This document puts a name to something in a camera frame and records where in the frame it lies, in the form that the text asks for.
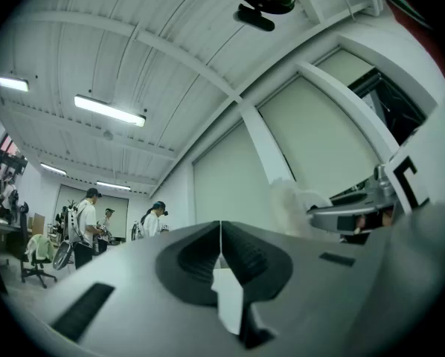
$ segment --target black office chair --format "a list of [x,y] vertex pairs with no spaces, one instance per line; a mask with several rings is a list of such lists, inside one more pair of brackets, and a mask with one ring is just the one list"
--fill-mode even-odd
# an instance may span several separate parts
[[26,277],[31,276],[37,276],[39,280],[41,281],[42,287],[45,289],[47,286],[44,284],[44,280],[42,280],[42,277],[52,277],[54,279],[54,282],[57,282],[57,278],[53,275],[47,274],[44,272],[44,263],[52,263],[52,260],[36,260],[36,252],[33,252],[31,255],[31,265],[33,268],[25,268],[24,263],[29,263],[29,256],[25,253],[26,248],[28,246],[29,242],[29,235],[28,235],[28,212],[29,207],[28,204],[25,202],[19,209],[19,215],[20,215],[20,225],[21,225],[21,232],[22,232],[22,244],[23,244],[23,250],[22,250],[22,256],[21,256],[21,281],[25,283]]

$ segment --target floor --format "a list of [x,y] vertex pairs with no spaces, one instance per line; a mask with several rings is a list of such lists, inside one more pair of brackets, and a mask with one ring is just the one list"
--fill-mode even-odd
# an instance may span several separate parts
[[[31,268],[30,263],[25,263],[25,268]],[[26,277],[25,283],[21,281],[21,267],[19,260],[10,254],[0,254],[0,272],[4,284],[7,288],[9,298],[14,301],[18,306],[32,310],[35,303],[39,302],[39,299],[45,295],[45,293],[59,282],[62,282],[72,272],[75,271],[73,264],[68,264],[62,270],[56,271],[52,267],[52,264],[45,264],[44,271],[57,278],[57,282],[51,277],[42,277],[47,289],[42,287],[42,284],[38,277]]]

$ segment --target ceiling light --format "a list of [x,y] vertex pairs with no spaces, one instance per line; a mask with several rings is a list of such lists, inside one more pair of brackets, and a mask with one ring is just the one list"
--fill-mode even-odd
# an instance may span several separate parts
[[111,118],[122,120],[124,122],[135,124],[136,126],[143,127],[145,124],[145,116],[134,115],[119,109],[114,109],[104,102],[98,100],[89,99],[82,95],[76,95],[74,98],[75,106],[81,109],[97,112],[98,114],[110,116]]
[[100,182],[100,181],[97,181],[97,185],[101,185],[103,187],[113,187],[115,189],[131,190],[130,187],[124,187],[123,185],[107,184],[106,182]]
[[13,78],[0,77],[0,86],[20,91],[29,91],[27,80],[15,80]]
[[42,166],[42,168],[45,168],[45,169],[50,170],[55,173],[59,173],[60,175],[64,175],[64,176],[67,175],[67,172],[65,170],[59,170],[57,168],[51,167],[50,165],[43,164],[43,163],[41,163],[41,166]]

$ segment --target white ceiling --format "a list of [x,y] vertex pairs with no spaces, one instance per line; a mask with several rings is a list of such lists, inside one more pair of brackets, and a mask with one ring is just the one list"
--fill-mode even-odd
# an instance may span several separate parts
[[[343,0],[310,1],[326,20],[347,9]],[[348,1],[356,10],[370,4]],[[4,125],[30,160],[151,193],[224,102],[240,100],[300,45],[294,39],[320,25],[297,3],[271,16],[276,29],[264,33],[233,20],[240,2],[25,1],[0,36],[0,75],[28,80],[30,91],[0,89]],[[76,94],[147,122],[139,128],[85,112],[74,106]]]

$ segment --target roller blind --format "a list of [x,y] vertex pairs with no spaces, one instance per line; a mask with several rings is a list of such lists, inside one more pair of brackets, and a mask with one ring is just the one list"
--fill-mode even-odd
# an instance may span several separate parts
[[[80,202],[86,196],[86,192],[80,189],[74,189],[66,185],[60,185],[59,195],[57,197],[56,207],[54,209],[54,222],[56,215],[62,211],[63,206],[68,206],[68,202]],[[125,238],[127,234],[127,211],[128,199],[119,199],[117,197],[102,196],[95,205],[95,215],[97,221],[105,217],[107,208],[115,210],[110,219],[110,232],[114,237]]]
[[337,51],[333,56],[317,65],[317,67],[339,80],[345,86],[351,85],[374,69],[373,65],[344,50]]
[[379,159],[351,119],[298,78],[261,109],[302,190],[335,196],[373,174]]
[[198,223],[228,220],[274,228],[269,183],[243,124],[194,164],[194,194]]

